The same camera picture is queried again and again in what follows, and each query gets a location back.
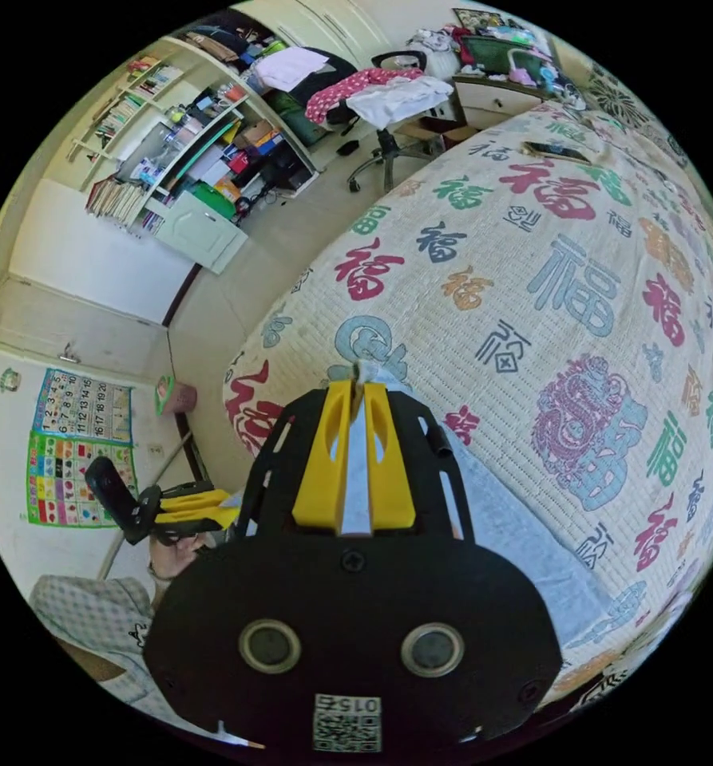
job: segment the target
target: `pink polka dot clothing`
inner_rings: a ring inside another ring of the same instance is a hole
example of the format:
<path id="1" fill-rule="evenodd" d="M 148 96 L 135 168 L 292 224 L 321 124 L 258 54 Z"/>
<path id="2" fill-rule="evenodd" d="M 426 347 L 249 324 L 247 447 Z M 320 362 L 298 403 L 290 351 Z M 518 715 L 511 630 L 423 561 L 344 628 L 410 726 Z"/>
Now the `pink polka dot clothing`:
<path id="1" fill-rule="evenodd" d="M 319 91 L 308 101 L 306 117 L 318 125 L 327 121 L 327 113 L 334 109 L 344 99 L 363 91 L 369 85 L 385 85 L 395 77 L 405 77 L 416 80 L 422 77 L 421 69 L 363 69 L 341 80 L 336 85 L 330 85 Z"/>

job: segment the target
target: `bed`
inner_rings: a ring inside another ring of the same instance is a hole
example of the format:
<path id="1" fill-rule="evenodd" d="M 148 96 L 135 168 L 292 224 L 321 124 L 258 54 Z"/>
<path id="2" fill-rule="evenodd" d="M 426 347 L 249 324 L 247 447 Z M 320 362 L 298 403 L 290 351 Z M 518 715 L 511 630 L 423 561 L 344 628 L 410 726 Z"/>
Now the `bed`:
<path id="1" fill-rule="evenodd" d="M 551 104 L 428 164 L 232 361 L 242 443 L 257 454 L 287 402 L 358 359 L 410 386 L 610 594 L 542 706 L 625 679 L 713 561 L 713 221 L 678 164 L 609 115 Z"/>

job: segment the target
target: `door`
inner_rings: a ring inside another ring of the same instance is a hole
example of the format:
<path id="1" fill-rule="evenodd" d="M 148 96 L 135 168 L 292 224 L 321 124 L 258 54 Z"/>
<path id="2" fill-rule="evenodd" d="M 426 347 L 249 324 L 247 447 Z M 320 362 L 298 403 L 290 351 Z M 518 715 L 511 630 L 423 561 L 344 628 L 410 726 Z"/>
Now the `door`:
<path id="1" fill-rule="evenodd" d="M 60 361 L 67 344 L 82 365 L 153 379 L 164 327 L 9 278 L 0 288 L 0 343 Z"/>
<path id="2" fill-rule="evenodd" d="M 288 45 L 318 48 L 361 68 L 343 37 L 316 12 L 295 0 L 251 0 L 232 6 L 276 33 Z"/>
<path id="3" fill-rule="evenodd" d="M 322 18 L 353 53 L 360 69 L 372 66 L 372 59 L 389 53 L 390 43 L 378 25 L 352 0 L 297 0 Z"/>
<path id="4" fill-rule="evenodd" d="M 171 208 L 162 212 L 164 222 L 154 236 L 208 269 L 229 248 L 238 251 L 246 239 L 231 221 L 193 194 L 181 194 Z"/>

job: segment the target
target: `number chart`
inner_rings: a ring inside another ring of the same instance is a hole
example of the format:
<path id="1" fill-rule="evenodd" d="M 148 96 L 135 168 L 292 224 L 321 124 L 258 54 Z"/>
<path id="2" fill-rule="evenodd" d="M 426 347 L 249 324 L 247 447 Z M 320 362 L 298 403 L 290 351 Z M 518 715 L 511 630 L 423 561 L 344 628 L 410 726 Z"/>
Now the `number chart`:
<path id="1" fill-rule="evenodd" d="M 85 482 L 88 466 L 101 456 L 111 459 L 137 497 L 132 446 L 32 431 L 26 469 L 29 522 L 46 527 L 115 527 Z"/>
<path id="2" fill-rule="evenodd" d="M 91 377 L 48 369 L 32 430 L 65 439 L 133 442 L 132 389 Z"/>

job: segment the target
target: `desk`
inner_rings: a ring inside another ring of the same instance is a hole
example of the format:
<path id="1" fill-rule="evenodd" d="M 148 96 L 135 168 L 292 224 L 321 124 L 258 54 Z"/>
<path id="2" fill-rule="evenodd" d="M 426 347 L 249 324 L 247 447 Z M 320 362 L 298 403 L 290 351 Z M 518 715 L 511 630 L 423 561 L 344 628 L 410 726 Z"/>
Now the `desk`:
<path id="1" fill-rule="evenodd" d="M 554 98 L 544 90 L 482 75 L 456 74 L 453 80 L 468 125 L 479 130 L 492 128 Z"/>

